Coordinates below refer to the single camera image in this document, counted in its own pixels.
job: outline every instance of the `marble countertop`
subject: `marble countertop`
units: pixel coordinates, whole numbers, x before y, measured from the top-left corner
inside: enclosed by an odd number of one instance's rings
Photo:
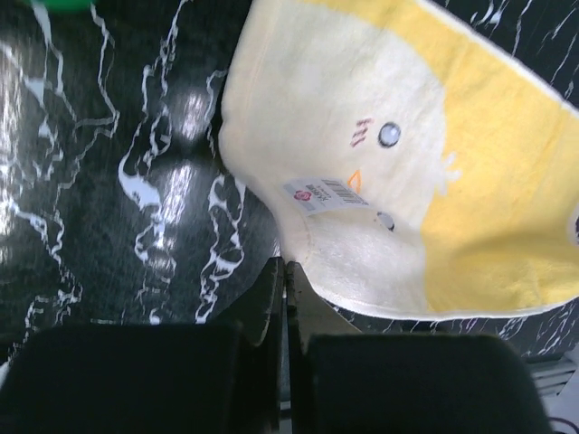
[[[2,339],[59,324],[202,324],[276,254],[271,214],[215,154],[216,108],[250,3],[100,0],[77,14],[3,5]],[[475,27],[488,5],[477,7]],[[528,40],[514,36],[522,52]],[[497,334],[536,356],[577,342],[578,312],[574,301],[438,325],[341,313],[363,331]]]

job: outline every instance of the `green plastic bowl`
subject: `green plastic bowl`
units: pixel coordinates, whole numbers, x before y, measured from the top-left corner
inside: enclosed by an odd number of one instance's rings
[[[39,3],[53,11],[78,11],[88,9],[91,3],[95,3],[95,0],[40,0]]]

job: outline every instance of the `barcode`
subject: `barcode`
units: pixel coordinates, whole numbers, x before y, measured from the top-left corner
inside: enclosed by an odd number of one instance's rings
[[[364,199],[362,199],[360,196],[358,196],[349,188],[345,187],[339,181],[332,181],[330,179],[322,179],[322,181],[324,182],[325,185],[331,188],[335,194],[340,196],[340,198],[344,202],[352,204],[368,205],[368,203]]]

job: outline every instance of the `yellow and white towel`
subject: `yellow and white towel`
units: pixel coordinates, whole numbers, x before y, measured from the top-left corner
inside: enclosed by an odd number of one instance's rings
[[[579,295],[576,110],[430,2],[254,0],[223,119],[284,259],[341,307],[524,316]],[[324,189],[344,206],[312,212]]]

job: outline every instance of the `barcode label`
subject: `barcode label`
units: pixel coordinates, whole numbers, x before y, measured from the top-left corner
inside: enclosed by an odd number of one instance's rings
[[[339,179],[300,178],[284,184],[283,190],[306,215],[370,206]]]

